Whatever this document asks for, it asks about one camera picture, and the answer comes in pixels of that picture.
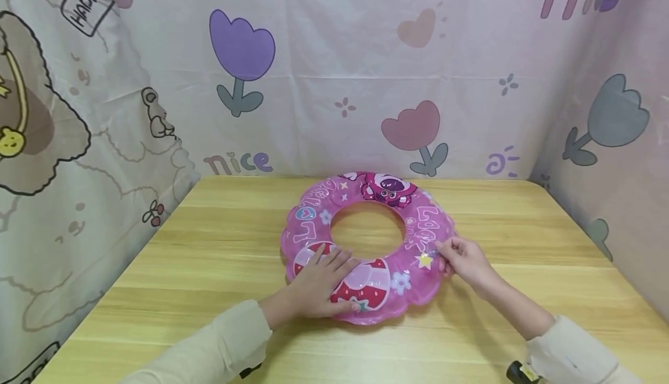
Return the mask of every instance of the curtain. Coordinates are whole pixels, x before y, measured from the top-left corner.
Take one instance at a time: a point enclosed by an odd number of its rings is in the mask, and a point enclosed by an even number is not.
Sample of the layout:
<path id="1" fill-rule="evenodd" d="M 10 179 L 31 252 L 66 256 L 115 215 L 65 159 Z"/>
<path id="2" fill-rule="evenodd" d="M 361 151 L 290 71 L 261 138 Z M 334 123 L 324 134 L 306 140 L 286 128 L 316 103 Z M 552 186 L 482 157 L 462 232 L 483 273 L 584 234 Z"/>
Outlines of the curtain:
<path id="1" fill-rule="evenodd" d="M 210 175 L 530 179 L 669 318 L 669 0 L 0 4 L 0 383 Z"/>

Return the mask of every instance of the pink swim ring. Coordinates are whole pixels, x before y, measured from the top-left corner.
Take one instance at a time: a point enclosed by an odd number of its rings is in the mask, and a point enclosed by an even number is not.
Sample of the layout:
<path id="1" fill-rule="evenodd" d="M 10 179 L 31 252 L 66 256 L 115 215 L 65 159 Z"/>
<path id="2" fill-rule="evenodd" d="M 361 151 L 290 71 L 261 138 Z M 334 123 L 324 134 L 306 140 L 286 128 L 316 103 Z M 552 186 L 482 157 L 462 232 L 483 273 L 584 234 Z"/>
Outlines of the pink swim ring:
<path id="1" fill-rule="evenodd" d="M 355 172 L 327 178 L 309 188 L 287 216 L 281 249 L 286 273 L 295 279 L 317 249 L 334 246 L 330 222 L 340 209 L 358 202 L 378 202 L 397 212 L 405 238 L 396 251 L 364 260 L 334 290 L 330 300 L 357 302 L 361 310 L 338 319 L 353 324 L 377 324 L 399 317 L 410 304 L 423 305 L 439 290 L 443 263 L 436 242 L 456 235 L 453 220 L 430 194 L 385 173 Z"/>

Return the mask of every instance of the sleeve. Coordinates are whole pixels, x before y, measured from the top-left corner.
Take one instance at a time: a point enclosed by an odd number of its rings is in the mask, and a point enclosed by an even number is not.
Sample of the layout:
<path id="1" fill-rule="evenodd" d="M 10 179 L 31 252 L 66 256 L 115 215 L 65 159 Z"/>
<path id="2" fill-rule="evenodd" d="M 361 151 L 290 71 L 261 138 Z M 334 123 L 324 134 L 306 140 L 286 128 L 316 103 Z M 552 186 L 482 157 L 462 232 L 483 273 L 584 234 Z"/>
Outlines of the sleeve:
<path id="1" fill-rule="evenodd" d="M 166 350 L 120 384 L 220 384 L 259 366 L 272 331 L 258 302 L 245 301 Z"/>
<path id="2" fill-rule="evenodd" d="M 609 349 L 559 315 L 545 335 L 527 342 L 527 364 L 551 384 L 639 384 Z"/>

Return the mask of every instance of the swim ring hole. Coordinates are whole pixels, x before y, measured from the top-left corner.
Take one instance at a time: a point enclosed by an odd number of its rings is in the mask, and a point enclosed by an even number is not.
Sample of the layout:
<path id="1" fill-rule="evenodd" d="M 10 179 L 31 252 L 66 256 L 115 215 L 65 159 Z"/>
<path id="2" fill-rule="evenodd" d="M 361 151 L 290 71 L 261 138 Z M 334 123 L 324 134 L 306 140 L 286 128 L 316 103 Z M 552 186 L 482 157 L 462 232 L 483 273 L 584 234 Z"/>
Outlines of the swim ring hole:
<path id="1" fill-rule="evenodd" d="M 352 249 L 357 259 L 375 259 L 396 251 L 404 240 L 404 222 L 385 204 L 361 202 L 335 213 L 330 224 L 333 242 Z"/>

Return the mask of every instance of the table surface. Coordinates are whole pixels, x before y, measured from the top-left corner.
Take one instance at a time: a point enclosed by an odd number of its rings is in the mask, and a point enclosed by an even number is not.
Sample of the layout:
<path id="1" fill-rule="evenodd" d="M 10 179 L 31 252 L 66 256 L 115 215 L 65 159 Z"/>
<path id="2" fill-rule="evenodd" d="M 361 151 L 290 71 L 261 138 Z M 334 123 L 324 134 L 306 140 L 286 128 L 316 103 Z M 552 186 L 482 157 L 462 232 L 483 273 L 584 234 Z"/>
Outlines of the table surface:
<path id="1" fill-rule="evenodd" d="M 279 238 L 308 178 L 203 178 L 38 377 L 117 383 L 217 314 L 285 285 Z M 540 186 L 417 180 L 493 266 L 552 313 L 568 315 L 646 383 L 669 382 L 669 328 Z M 344 209 L 333 237 L 382 256 L 402 225 L 374 204 Z M 377 326 L 297 321 L 274 334 L 246 383 L 508 383 L 523 359 L 509 324 L 459 278 L 432 303 Z"/>

